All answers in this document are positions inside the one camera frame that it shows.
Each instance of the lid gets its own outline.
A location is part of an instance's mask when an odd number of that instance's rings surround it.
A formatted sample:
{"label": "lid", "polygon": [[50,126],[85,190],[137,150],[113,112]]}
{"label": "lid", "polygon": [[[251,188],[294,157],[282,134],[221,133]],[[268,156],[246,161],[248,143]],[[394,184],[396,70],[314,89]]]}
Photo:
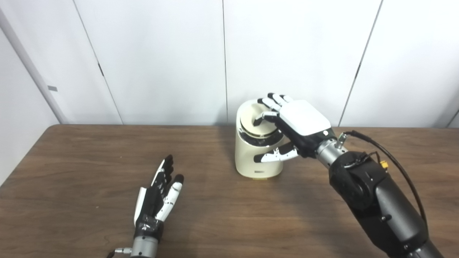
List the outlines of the lid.
{"label": "lid", "polygon": [[259,126],[253,126],[255,118],[264,111],[271,110],[259,103],[247,105],[244,110],[241,111],[241,125],[247,133],[255,137],[264,137],[277,130],[277,127],[273,123],[264,120]]}

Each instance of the robotic arm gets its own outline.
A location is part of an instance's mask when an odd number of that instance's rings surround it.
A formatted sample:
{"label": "robotic arm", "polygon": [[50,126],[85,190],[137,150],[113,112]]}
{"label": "robotic arm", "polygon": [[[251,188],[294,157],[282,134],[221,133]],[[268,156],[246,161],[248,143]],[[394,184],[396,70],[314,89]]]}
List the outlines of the robotic arm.
{"label": "robotic arm", "polygon": [[159,165],[150,187],[140,188],[134,213],[132,248],[117,248],[107,258],[113,257],[115,253],[130,254],[132,258],[156,257],[164,221],[174,207],[184,181],[181,174],[176,175],[172,181],[173,163],[172,155],[167,156]]}
{"label": "robotic arm", "polygon": [[[375,246],[391,258],[443,258],[429,239],[424,209],[408,175],[396,159],[371,138],[356,131],[339,138],[330,122],[307,101],[270,93],[258,100],[272,111],[254,121],[274,123],[291,142],[268,153],[256,155],[255,162],[283,161],[297,156],[318,159],[329,171],[330,185],[338,192]],[[385,153],[407,179],[420,213],[392,180],[377,152],[348,151],[348,135],[374,144]],[[376,154],[378,162],[372,155]]]}

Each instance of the yellow connector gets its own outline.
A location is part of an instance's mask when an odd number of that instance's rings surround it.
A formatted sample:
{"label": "yellow connector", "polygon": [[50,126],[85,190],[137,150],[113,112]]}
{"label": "yellow connector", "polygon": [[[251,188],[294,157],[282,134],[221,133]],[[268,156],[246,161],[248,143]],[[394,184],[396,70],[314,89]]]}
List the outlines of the yellow connector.
{"label": "yellow connector", "polygon": [[384,169],[387,169],[389,167],[389,164],[385,160],[381,161],[380,164],[381,164],[382,168],[384,168]]}

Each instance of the black arm segment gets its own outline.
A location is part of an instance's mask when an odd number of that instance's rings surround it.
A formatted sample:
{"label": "black arm segment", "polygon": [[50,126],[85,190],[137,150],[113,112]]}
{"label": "black arm segment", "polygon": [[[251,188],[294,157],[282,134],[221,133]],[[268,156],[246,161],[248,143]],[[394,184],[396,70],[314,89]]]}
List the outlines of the black arm segment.
{"label": "black arm segment", "polygon": [[389,257],[443,258],[416,209],[366,153],[343,153],[330,166],[329,176],[367,236]]}

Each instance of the white robotic hand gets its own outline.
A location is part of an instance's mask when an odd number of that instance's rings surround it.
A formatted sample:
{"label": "white robotic hand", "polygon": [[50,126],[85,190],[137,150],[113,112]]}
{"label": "white robotic hand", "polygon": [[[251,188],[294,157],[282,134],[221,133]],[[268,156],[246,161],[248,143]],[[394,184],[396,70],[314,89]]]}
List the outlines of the white robotic hand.
{"label": "white robotic hand", "polygon": [[183,175],[178,174],[175,176],[171,186],[167,187],[172,181],[171,173],[174,171],[173,164],[172,155],[167,156],[159,165],[151,186],[148,189],[144,187],[140,188],[137,205],[135,206],[134,225],[142,211],[162,222],[168,217],[177,201],[184,181]]}
{"label": "white robotic hand", "polygon": [[258,126],[263,120],[272,122],[290,142],[256,155],[255,162],[283,161],[298,155],[315,158],[322,141],[336,139],[328,119],[305,100],[295,101],[289,96],[269,93],[268,98],[258,99],[258,102],[272,111],[261,113],[253,125]]}
{"label": "white robotic hand", "polygon": [[174,207],[184,181],[181,174],[176,175],[172,181],[173,163],[172,155],[167,156],[159,165],[151,186],[140,188],[134,213],[135,233],[131,251],[132,258],[154,258],[156,256],[164,221]]}

